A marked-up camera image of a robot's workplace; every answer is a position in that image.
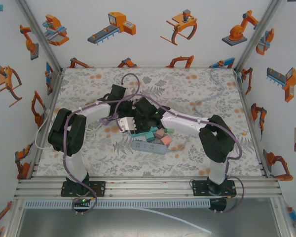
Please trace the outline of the floral patterned tablecloth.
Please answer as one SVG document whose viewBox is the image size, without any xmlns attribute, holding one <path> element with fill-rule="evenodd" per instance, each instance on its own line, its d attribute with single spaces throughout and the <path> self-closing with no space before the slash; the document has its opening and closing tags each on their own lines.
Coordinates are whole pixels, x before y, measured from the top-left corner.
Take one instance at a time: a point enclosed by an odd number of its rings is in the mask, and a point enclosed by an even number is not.
<svg viewBox="0 0 296 237">
<path fill-rule="evenodd" d="M 76 110 L 103 97 L 113 84 L 138 91 L 178 112 L 211 117 L 219 115 L 237 137 L 242 149 L 231 153 L 229 174 L 260 176 L 253 141 L 233 72 L 227 69 L 67 69 L 52 116 L 61 108 Z M 90 124 L 82 148 L 91 176 L 206 176 L 210 161 L 201 142 L 185 132 L 170 134 L 169 152 L 158 155 L 131 148 L 133 138 L 115 122 Z"/>
</svg>

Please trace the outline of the grey power strip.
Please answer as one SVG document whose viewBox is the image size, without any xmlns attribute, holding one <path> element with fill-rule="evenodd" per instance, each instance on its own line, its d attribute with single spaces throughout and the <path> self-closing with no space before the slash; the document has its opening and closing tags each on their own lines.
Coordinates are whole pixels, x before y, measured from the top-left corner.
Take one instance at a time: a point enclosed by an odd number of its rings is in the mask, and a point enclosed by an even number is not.
<svg viewBox="0 0 296 237">
<path fill-rule="evenodd" d="M 135 151 L 148 152 L 160 155 L 164 155 L 168 151 L 167 146 L 165 145 L 138 140 L 132 141 L 131 148 Z"/>
</svg>

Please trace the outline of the aluminium side rail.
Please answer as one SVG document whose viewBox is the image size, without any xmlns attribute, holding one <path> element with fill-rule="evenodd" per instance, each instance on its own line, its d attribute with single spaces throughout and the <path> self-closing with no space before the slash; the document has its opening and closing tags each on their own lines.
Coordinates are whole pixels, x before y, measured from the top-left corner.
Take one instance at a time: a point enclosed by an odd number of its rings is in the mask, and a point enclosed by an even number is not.
<svg viewBox="0 0 296 237">
<path fill-rule="evenodd" d="M 63 76 L 64 76 L 64 70 L 62 69 L 61 72 L 53 72 L 52 73 L 52 81 L 53 81 L 53 91 L 49 95 L 45 97 L 45 102 L 47 104 L 47 109 L 50 109 L 50 113 L 44 118 L 44 126 L 41 128 L 40 132 L 37 132 L 34 135 L 34 138 L 37 138 L 37 145 L 40 147 L 46 146 L 47 142 L 47 136 L 48 136 L 48 129 L 49 125 L 51 123 L 52 119 L 52 114 L 53 110 L 55 109 L 55 104 L 60 92 L 61 84 L 63 81 Z M 37 169 L 39 162 L 40 162 L 40 157 L 42 155 L 43 150 L 37 148 L 35 143 L 33 143 L 31 151 L 33 152 L 31 154 L 31 157 L 29 158 L 30 161 L 30 168 L 27 174 L 26 179 L 31 179 L 33 176 L 35 176 L 34 172 Z"/>
<path fill-rule="evenodd" d="M 246 116 L 247 124 L 249 127 L 249 131 L 251 134 L 251 138 L 253 141 L 256 157 L 258 160 L 258 163 L 260 165 L 261 173 L 266 178 L 270 177 L 270 172 L 267 168 L 267 164 L 265 161 L 265 158 L 263 156 L 263 151 L 261 149 L 260 144 L 260 135 L 256 133 L 255 130 L 255 121 L 253 120 L 253 116 L 251 113 L 251 107 L 247 100 L 247 95 L 251 91 L 251 83 L 252 83 L 252 68 L 249 69 L 242 69 L 241 72 L 235 73 L 235 82 L 236 85 L 239 87 L 239 95 L 242 101 L 242 105 L 244 108 L 244 113 Z"/>
</svg>

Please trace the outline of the black controller board green light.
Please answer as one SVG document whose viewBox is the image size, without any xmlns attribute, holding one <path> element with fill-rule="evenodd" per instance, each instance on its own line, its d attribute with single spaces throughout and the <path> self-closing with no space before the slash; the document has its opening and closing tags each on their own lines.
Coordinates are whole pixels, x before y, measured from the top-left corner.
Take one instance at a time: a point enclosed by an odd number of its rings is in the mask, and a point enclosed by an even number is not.
<svg viewBox="0 0 296 237">
<path fill-rule="evenodd" d="M 89 207 L 93 198 L 76 198 L 73 201 L 74 207 Z"/>
</svg>

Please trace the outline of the aluminium front frame leg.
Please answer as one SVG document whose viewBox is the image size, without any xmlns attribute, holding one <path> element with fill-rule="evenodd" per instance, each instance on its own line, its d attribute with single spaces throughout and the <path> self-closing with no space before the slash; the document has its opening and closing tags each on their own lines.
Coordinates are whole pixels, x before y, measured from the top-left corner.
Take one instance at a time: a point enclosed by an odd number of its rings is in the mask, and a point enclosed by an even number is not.
<svg viewBox="0 0 296 237">
<path fill-rule="evenodd" d="M 6 221 L 3 237 L 17 237 L 24 213 L 25 201 L 14 199 Z"/>
<path fill-rule="evenodd" d="M 296 237 L 293 221 L 289 216 L 287 205 L 283 197 L 270 198 L 274 212 L 276 227 L 280 237 Z"/>
</svg>

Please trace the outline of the aluminium corner post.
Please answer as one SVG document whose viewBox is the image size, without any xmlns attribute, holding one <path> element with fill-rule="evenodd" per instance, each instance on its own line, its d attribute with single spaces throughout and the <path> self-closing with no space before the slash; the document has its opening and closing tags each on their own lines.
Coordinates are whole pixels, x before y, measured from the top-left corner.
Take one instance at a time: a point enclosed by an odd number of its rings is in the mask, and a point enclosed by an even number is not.
<svg viewBox="0 0 296 237">
<path fill-rule="evenodd" d="M 235 71 L 241 72 L 244 68 L 246 62 L 250 58 L 251 54 L 253 53 L 256 45 L 258 44 L 260 38 L 262 37 L 262 34 L 266 31 L 266 27 L 272 20 L 273 16 L 277 12 L 279 6 L 282 4 L 284 0 L 272 0 L 267 7 L 265 13 L 263 14 L 260 22 L 258 23 L 257 28 L 255 29 L 255 32 L 251 39 L 249 40 L 248 45 L 246 46 L 244 52 L 242 53 L 238 64 L 236 65 Z"/>
<path fill-rule="evenodd" d="M 50 60 L 53 69 L 58 73 L 62 73 L 62 67 L 56 58 L 55 54 L 53 53 L 50 44 L 48 43 L 47 39 L 44 36 L 42 29 L 40 28 L 34 14 L 32 13 L 31 9 L 26 0 L 15 0 L 19 9 L 21 10 L 23 16 L 27 20 L 32 32 L 35 34 L 37 40 L 39 41 L 41 47 L 43 48 L 47 58 Z"/>
</svg>

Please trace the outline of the black controller box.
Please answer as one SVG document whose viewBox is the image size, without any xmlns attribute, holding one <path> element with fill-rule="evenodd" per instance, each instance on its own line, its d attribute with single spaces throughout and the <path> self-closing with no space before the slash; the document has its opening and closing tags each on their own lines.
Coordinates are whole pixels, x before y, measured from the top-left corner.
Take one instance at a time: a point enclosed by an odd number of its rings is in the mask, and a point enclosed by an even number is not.
<svg viewBox="0 0 296 237">
<path fill-rule="evenodd" d="M 226 209 L 227 201 L 225 198 L 212 198 L 210 199 L 210 207 L 211 211 L 221 212 Z"/>
</svg>

